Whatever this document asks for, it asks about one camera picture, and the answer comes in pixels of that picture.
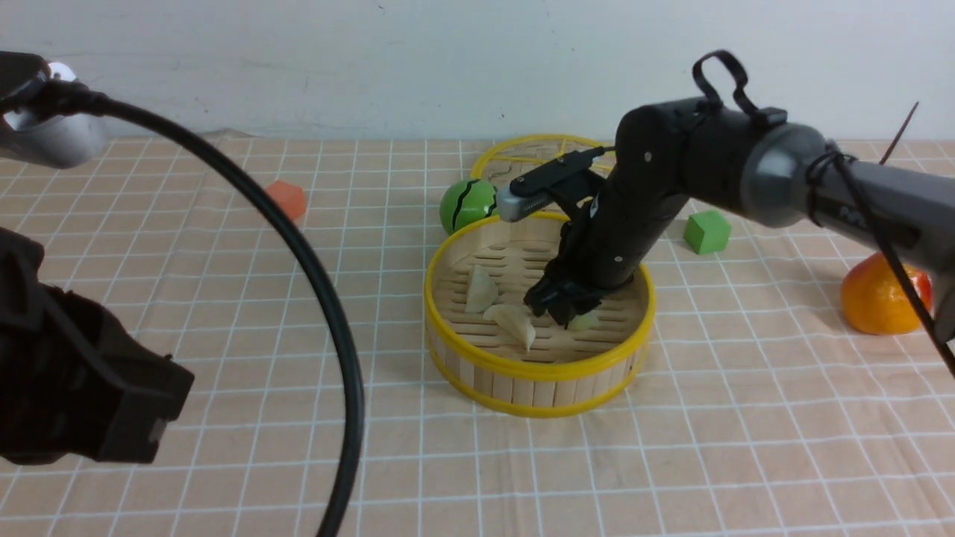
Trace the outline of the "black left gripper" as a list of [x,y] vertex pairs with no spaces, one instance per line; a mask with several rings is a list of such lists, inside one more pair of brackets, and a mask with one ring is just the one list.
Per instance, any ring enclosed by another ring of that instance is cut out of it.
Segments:
[[1,237],[1,454],[20,466],[74,454],[154,461],[194,374],[133,339],[105,306],[40,282],[43,245]]

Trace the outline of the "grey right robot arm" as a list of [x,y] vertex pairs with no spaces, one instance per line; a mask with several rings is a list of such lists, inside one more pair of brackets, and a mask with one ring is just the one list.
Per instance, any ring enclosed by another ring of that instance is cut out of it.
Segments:
[[696,98],[644,105],[619,122],[616,166],[606,180],[586,180],[577,210],[560,186],[547,189],[571,214],[558,255],[528,292],[525,305],[566,325],[630,284],[652,245],[689,200],[764,227],[802,219],[880,249],[932,275],[929,332],[953,340],[953,201],[951,178],[862,162],[777,107],[745,94],[749,78],[729,52],[710,52],[736,82],[727,108],[692,68]]

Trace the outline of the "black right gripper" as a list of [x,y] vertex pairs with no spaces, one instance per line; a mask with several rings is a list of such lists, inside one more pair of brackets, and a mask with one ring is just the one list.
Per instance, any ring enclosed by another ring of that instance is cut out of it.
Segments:
[[[566,224],[559,254],[523,295],[535,317],[549,314],[562,327],[630,284],[634,272],[688,203],[667,180],[613,175],[592,203]],[[567,288],[567,284],[576,288]]]

